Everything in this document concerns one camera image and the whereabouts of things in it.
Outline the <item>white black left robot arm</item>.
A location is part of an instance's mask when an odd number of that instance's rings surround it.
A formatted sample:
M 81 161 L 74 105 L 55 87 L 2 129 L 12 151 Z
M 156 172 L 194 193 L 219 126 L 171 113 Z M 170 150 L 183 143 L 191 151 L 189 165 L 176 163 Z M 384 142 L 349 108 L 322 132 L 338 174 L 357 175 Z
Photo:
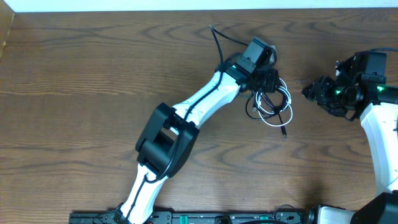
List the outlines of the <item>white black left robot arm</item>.
M 144 223 L 164 182 L 186 163 L 200 127 L 238 93 L 260 88 L 265 71 L 277 61 L 276 48 L 254 38 L 243 54 L 222 61 L 211 80 L 174 106 L 161 103 L 136 142 L 137 175 L 127 200 L 116 209 L 116 223 Z

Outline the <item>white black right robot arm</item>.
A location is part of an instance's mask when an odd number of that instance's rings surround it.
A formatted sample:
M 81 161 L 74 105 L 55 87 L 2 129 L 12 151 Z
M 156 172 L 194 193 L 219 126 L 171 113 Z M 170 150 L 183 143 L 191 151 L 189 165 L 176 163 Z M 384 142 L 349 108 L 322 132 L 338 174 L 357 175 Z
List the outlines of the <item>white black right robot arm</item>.
M 337 61 L 336 77 L 320 76 L 302 90 L 328 114 L 359 119 L 373 161 L 376 196 L 353 212 L 330 205 L 315 211 L 315 223 L 397 223 L 397 87 L 387 85 L 387 48 L 356 52 Z

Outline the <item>brown cardboard panel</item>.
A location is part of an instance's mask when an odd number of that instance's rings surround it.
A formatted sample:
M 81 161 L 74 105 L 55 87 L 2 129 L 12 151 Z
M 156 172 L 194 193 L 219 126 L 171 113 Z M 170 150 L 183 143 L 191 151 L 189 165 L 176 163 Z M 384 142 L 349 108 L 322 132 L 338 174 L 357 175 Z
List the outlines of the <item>brown cardboard panel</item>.
M 7 39 L 9 37 L 11 27 L 14 22 L 15 12 L 8 6 L 8 4 L 1 0 L 0 2 L 0 57 L 4 53 L 4 49 L 7 44 Z

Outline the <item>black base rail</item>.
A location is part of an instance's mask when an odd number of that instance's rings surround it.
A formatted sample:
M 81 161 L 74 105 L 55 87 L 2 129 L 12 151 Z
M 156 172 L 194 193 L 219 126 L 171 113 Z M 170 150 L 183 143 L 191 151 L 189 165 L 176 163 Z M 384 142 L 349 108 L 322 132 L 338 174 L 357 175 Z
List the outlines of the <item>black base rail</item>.
M 114 211 L 103 213 L 71 213 L 68 224 L 116 223 Z M 246 223 L 255 220 L 277 220 L 284 223 L 316 223 L 312 210 L 282 209 L 265 213 L 180 213 L 153 212 L 145 221 L 149 224 L 217 224 Z

